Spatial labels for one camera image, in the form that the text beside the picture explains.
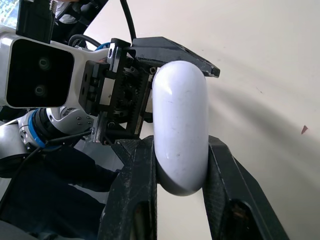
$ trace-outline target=black mechanical part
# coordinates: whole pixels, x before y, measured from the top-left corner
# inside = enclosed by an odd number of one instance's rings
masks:
[[[289,239],[258,182],[212,136],[203,196],[212,239]]]
[[[55,22],[50,0],[20,0],[16,34],[49,44]]]
[[[156,240],[157,182],[153,137],[119,140],[112,149],[124,167],[111,186],[98,240]]]
[[[139,229],[153,234],[140,235],[137,239],[156,239],[153,136],[117,140],[111,147],[124,167],[111,187],[98,239],[133,239],[130,233],[136,233],[132,227],[136,207],[141,203],[145,203],[142,206],[149,215],[140,221]],[[289,239],[258,182],[234,159],[228,147],[212,136],[209,136],[208,173],[202,189],[213,240]]]
[[[32,125],[38,137],[42,142],[46,143],[49,140],[68,136],[67,134],[56,129],[51,123],[47,115],[46,108],[36,110],[32,117]]]
[[[164,64],[182,60],[196,65],[206,77],[220,75],[220,69],[186,47],[165,37],[136,38],[125,49],[140,63],[160,68]]]
[[[146,115],[146,107],[157,67],[176,60],[195,64],[208,77],[220,74],[209,61],[164,37],[135,38],[132,46],[113,38],[106,59],[87,62],[79,103],[86,113],[99,115],[96,142],[139,139],[143,121],[153,121],[151,112]],[[100,105],[104,78],[115,80],[109,105]]]
[[[84,67],[79,104],[83,110],[98,116],[101,94],[105,82],[105,72],[110,65],[105,62],[87,61]]]

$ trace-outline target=white plastic object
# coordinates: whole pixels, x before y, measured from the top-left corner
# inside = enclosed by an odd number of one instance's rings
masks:
[[[172,61],[152,86],[157,177],[171,194],[187,196],[203,185],[208,169],[208,94],[201,70]]]

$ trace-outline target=screw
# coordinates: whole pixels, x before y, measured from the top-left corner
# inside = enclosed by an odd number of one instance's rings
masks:
[[[109,124],[108,124],[108,128],[109,129],[113,129],[114,127],[115,127],[116,125],[115,125],[115,123],[112,121],[112,122],[109,122]]]
[[[155,67],[150,68],[150,73],[155,74],[157,72],[157,69]]]

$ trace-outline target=dark fabric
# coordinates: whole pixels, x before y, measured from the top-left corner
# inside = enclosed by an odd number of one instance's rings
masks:
[[[105,205],[68,184],[109,191],[117,173],[71,147],[36,162],[19,175],[1,219],[26,232],[97,239]]]

